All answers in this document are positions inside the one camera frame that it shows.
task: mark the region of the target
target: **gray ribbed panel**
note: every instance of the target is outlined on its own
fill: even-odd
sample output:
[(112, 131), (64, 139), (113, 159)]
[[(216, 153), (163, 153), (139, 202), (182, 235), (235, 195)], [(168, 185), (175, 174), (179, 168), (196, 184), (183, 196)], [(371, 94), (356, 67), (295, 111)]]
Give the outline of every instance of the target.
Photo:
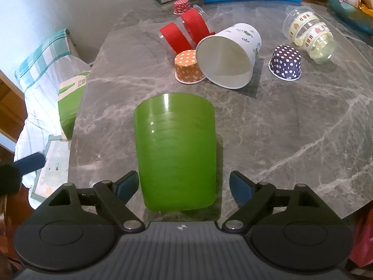
[(143, 233), (123, 236), (114, 251), (87, 270), (46, 275), (23, 271), (16, 280), (347, 280), (342, 271), (301, 276), (260, 261), (240, 235), (215, 223), (151, 222)]

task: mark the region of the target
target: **round black disc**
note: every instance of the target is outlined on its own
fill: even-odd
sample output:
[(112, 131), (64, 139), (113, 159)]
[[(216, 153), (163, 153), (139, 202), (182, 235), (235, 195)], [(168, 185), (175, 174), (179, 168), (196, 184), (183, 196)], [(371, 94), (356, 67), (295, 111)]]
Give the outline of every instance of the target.
[(74, 221), (22, 224), (14, 236), (20, 260), (37, 270), (61, 272), (90, 266), (105, 257), (116, 241), (114, 227), (95, 214), (80, 215)]
[(290, 271), (320, 272), (335, 268), (351, 250), (351, 233), (342, 223), (319, 224), (312, 207), (299, 207), (262, 219), (251, 243), (266, 260)]

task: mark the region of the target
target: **qr code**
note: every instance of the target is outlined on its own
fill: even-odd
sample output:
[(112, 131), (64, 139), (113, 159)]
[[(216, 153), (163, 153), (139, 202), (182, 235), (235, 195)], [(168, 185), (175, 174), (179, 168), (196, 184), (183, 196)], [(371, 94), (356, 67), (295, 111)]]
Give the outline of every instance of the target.
[(81, 79), (78, 81), (78, 87), (82, 86), (85, 84), (85, 78)]

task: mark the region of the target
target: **marble table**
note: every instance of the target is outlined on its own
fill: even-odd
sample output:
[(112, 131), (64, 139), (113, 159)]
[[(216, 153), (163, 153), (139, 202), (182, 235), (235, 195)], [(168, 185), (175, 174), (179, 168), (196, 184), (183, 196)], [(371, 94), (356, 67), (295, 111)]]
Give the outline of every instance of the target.
[(282, 22), (298, 3), (253, 0), (200, 5), (217, 31), (244, 22), (260, 32), (262, 48), (249, 84), (238, 90), (208, 80), (180, 84), (173, 60), (157, 36), (176, 18), (172, 4), (144, 0), (126, 5), (88, 79), (72, 139), (69, 182), (91, 187), (136, 170), (135, 107), (157, 94), (189, 92), (207, 98), (216, 109), (218, 199), (211, 207), (193, 212), (151, 212), (139, 190), (128, 207), (145, 222), (221, 223), (237, 209), (229, 190), (233, 170), (282, 189), (306, 183), (341, 218), (372, 200), (371, 48), (323, 5), (312, 5), (329, 25), (336, 50), (322, 65), (301, 51), (302, 77), (282, 81), (267, 64), (276, 46), (291, 45), (281, 32)]

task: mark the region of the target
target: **purple polka dot cupcake liner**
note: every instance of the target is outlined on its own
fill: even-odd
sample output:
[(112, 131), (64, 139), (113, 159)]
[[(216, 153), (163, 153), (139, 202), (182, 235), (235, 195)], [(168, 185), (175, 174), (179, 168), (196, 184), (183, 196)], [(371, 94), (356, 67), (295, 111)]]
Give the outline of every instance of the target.
[(268, 68), (277, 78), (295, 81), (301, 76), (301, 55), (299, 51), (287, 45), (277, 46)]

